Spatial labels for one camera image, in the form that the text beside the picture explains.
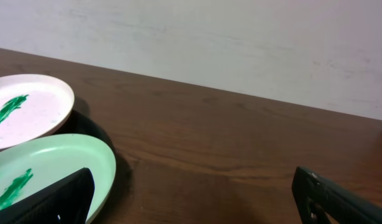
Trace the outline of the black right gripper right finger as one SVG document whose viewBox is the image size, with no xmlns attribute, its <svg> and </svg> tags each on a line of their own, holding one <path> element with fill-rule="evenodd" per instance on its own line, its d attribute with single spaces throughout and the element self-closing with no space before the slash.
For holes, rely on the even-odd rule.
<svg viewBox="0 0 382 224">
<path fill-rule="evenodd" d="M 303 224 L 382 224 L 382 208 L 305 167 L 297 167 L 292 194 Z"/>
</svg>

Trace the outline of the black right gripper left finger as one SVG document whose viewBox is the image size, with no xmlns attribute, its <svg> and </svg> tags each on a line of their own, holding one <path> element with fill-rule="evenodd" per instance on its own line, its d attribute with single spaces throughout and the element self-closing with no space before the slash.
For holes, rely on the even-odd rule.
<svg viewBox="0 0 382 224">
<path fill-rule="evenodd" d="M 0 224 L 85 224 L 94 191 L 92 173 L 84 167 L 0 210 Z"/>
</svg>

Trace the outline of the mint green plate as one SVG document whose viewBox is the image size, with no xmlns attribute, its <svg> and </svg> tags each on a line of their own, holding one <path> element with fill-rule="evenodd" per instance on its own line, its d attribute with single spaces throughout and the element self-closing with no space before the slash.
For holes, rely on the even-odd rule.
<svg viewBox="0 0 382 224">
<path fill-rule="evenodd" d="M 0 152 L 0 210 L 82 169 L 90 169 L 95 192 L 86 219 L 103 208 L 116 175 L 114 153 L 104 141 L 84 134 L 58 134 Z"/>
</svg>

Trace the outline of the white plate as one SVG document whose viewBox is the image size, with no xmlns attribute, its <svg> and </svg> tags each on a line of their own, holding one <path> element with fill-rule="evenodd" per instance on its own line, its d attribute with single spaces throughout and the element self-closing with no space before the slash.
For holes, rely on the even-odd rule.
<svg viewBox="0 0 382 224">
<path fill-rule="evenodd" d="M 0 77 L 0 152 L 58 130 L 68 119 L 75 94 L 48 75 Z"/>
</svg>

